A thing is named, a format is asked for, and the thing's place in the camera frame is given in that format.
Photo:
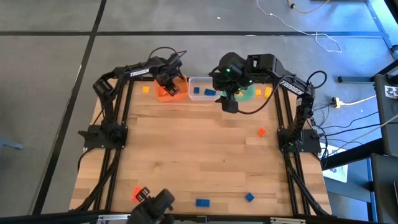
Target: orange bin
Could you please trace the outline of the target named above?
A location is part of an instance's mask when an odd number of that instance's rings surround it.
[[[182,100],[188,96],[188,81],[187,77],[184,76],[184,80],[180,77],[175,77],[173,79],[174,84],[180,89],[178,93],[174,96],[170,96],[163,87],[161,87],[155,80],[155,96],[160,102],[167,102],[173,100]]]

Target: black table leg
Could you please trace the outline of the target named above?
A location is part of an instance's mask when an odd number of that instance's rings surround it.
[[[358,146],[345,152],[340,152],[333,156],[322,159],[322,164],[324,164],[323,170],[328,170],[334,167],[349,164],[350,162],[365,159],[369,157],[372,153],[380,155],[384,154],[382,138],[373,140],[371,142],[363,144],[362,146]]]
[[[375,75],[381,74],[385,75],[389,73],[391,70],[398,67],[398,60],[393,61],[391,64],[387,65],[380,72],[377,72]],[[372,83],[374,82],[373,77],[337,77],[339,83]]]

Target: white cable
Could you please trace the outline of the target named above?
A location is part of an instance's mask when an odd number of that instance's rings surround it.
[[[361,137],[363,137],[363,136],[366,136],[366,135],[372,133],[373,131],[375,131],[375,130],[377,130],[377,129],[383,127],[383,126],[385,126],[386,124],[390,123],[391,121],[393,121],[393,120],[396,119],[396,118],[398,118],[398,114],[395,115],[394,117],[392,117],[390,120],[384,122],[384,124],[380,124],[378,127],[374,128],[374,129],[372,129],[372,130],[370,130],[369,132],[367,132],[367,133],[361,135],[360,137],[354,138],[353,140],[349,141],[349,143],[350,143],[350,142],[353,142],[353,141],[355,141],[355,140],[357,140],[357,139],[359,139],[359,138],[361,138]],[[337,150],[344,148],[344,147],[345,147],[346,145],[348,145],[349,143],[346,143],[344,146],[341,146],[341,147],[338,148]]]
[[[355,105],[355,104],[357,104],[357,103],[362,103],[362,102],[364,102],[364,101],[366,101],[366,100],[369,100],[369,99],[371,99],[371,98],[374,98],[374,97],[376,97],[376,96],[374,95],[374,96],[368,97],[368,98],[366,98],[366,99],[358,100],[357,102],[352,102],[352,103],[344,103],[344,102],[341,102],[340,105],[351,106],[351,105]]]
[[[292,26],[290,26],[290,25],[287,25],[287,24],[285,23],[285,21],[283,21],[283,19],[279,18],[277,15],[272,14],[272,13],[266,13],[266,12],[262,9],[262,7],[260,7],[260,5],[259,5],[259,0],[256,0],[256,1],[257,1],[257,7],[258,7],[259,9],[261,9],[261,11],[262,11],[265,15],[267,15],[267,16],[274,16],[274,17],[278,18],[280,21],[282,21],[282,22],[285,24],[285,26],[290,27],[290,28],[292,28],[293,30],[296,30],[297,32],[300,32],[300,33],[305,34],[305,35],[308,35],[308,36],[315,36],[315,42],[316,42],[321,48],[323,48],[324,50],[326,50],[327,52],[337,52],[337,53],[342,53],[342,52],[343,52],[342,49],[341,49],[341,47],[340,47],[340,45],[338,44],[338,42],[337,42],[335,39],[329,37],[327,34],[318,34],[317,31],[315,31],[315,34],[308,34],[308,33],[306,33],[306,32],[303,32],[303,31],[301,31],[301,30],[298,30],[298,29],[296,29],[296,28],[294,28],[294,27],[292,27]],[[322,44],[319,44],[319,43],[318,43],[318,35],[327,36],[330,40],[332,40],[334,43],[336,43],[336,45],[337,45],[337,47],[338,47],[339,50],[328,50],[325,46],[323,46]]]

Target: black floor stripe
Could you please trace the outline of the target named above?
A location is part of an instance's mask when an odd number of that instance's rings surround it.
[[[106,0],[102,0],[101,4],[99,5],[92,33],[95,33],[98,30],[98,26],[101,22],[105,5],[106,5]],[[73,113],[73,108],[75,107],[76,99],[80,90],[81,83],[83,81],[83,76],[87,67],[88,59],[90,57],[91,50],[93,49],[94,41],[95,41],[95,35],[91,35],[90,38],[88,39],[86,50],[83,55],[83,59],[81,60],[81,67],[76,77],[75,84],[72,88],[72,92],[70,94],[67,107],[64,111],[62,121],[58,129],[56,139],[53,144],[53,148],[51,148],[51,153],[50,153],[51,157],[47,165],[47,169],[45,171],[45,175],[43,177],[39,193],[37,195],[36,203],[33,207],[33,212],[32,212],[33,215],[39,215],[42,213],[42,209],[45,203],[45,198],[47,197],[47,192],[49,191],[50,188],[52,176],[54,175],[55,168],[57,166],[57,162],[61,154],[63,141],[65,140],[65,135],[67,134],[69,122]]]
[[[306,31],[308,34],[316,34],[314,31]],[[363,36],[382,37],[383,32],[371,31],[326,31],[318,34],[330,36]],[[217,36],[217,35],[256,35],[256,36],[306,36],[296,31],[0,31],[0,36],[137,36],[137,35],[181,35],[181,36]]]
[[[376,36],[380,37],[381,32],[318,32],[318,34],[327,34],[330,36]],[[301,32],[285,31],[99,31],[97,36],[136,36],[136,35],[256,35],[256,36],[306,36]]]
[[[0,36],[84,36],[92,31],[0,31]]]

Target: white label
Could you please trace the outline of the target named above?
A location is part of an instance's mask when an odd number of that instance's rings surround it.
[[[296,106],[300,106],[302,101],[303,101],[303,99],[301,99],[301,98],[297,99]]]
[[[292,84],[288,83],[288,82],[285,81],[285,80],[282,80],[282,82],[281,82],[280,84],[281,84],[282,86],[288,88],[290,91],[294,92],[294,93],[297,94],[297,95],[301,95],[301,94],[304,93],[303,91],[301,91],[301,90],[299,90],[298,88],[294,87]]]
[[[139,70],[136,72],[131,72],[130,77],[137,76],[137,75],[143,75],[143,74],[147,74],[147,73],[149,73],[149,69],[143,69],[143,70]]]
[[[397,99],[398,98],[398,88],[393,86],[384,86],[384,93],[386,97]]]

